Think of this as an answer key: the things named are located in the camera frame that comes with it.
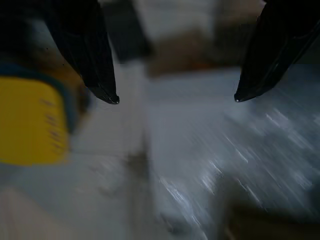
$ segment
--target yellow label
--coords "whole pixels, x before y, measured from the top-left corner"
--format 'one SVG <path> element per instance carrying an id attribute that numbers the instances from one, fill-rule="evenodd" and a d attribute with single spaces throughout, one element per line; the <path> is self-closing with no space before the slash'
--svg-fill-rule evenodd
<path id="1" fill-rule="evenodd" d="M 0 162 L 54 164 L 68 150 L 64 102 L 50 85 L 18 77 L 0 79 Z"/>

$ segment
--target blue trim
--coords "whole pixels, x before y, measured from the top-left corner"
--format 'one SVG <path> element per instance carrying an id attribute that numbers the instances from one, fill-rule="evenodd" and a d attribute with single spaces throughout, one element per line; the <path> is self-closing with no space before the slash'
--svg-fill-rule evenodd
<path id="1" fill-rule="evenodd" d="M 77 103 L 70 91 L 59 80 L 14 63 L 0 63 L 0 76 L 39 80 L 54 87 L 60 93 L 64 101 L 67 127 L 70 132 L 75 130 L 78 120 Z"/>

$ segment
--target yellow object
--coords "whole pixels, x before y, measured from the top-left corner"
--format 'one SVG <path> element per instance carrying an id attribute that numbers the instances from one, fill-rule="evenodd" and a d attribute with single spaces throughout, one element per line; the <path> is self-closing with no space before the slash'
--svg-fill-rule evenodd
<path id="1" fill-rule="evenodd" d="M 64 160 L 68 129 L 63 98 L 52 86 L 0 79 L 0 162 L 20 166 Z"/>

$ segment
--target gray floor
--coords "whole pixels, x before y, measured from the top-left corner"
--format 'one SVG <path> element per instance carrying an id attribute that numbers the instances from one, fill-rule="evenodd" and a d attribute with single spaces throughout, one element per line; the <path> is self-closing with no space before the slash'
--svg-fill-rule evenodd
<path id="1" fill-rule="evenodd" d="M 227 10 L 223 7 L 223 21 L 256 15 L 261 8 L 260 1 L 247 0 L 239 11 L 239 6 L 230 7 L 234 6 L 230 2 L 226 1 Z M 190 31 L 212 37 L 213 16 L 221 8 L 217 0 L 135 3 L 155 46 Z M 40 40 L 48 34 L 41 29 L 36 36 Z M 43 39 L 54 49 L 52 40 Z M 191 51 L 194 44 L 190 44 L 180 51 Z M 165 55 L 163 62 L 170 58 Z M 96 100 L 90 117 L 72 139 L 67 164 L 1 169 L 1 239 L 174 238 L 154 217 L 145 157 L 141 154 L 145 151 L 144 86 L 153 79 L 147 76 L 146 65 L 140 60 L 120 65 L 115 59 L 114 67 L 121 104 Z"/>

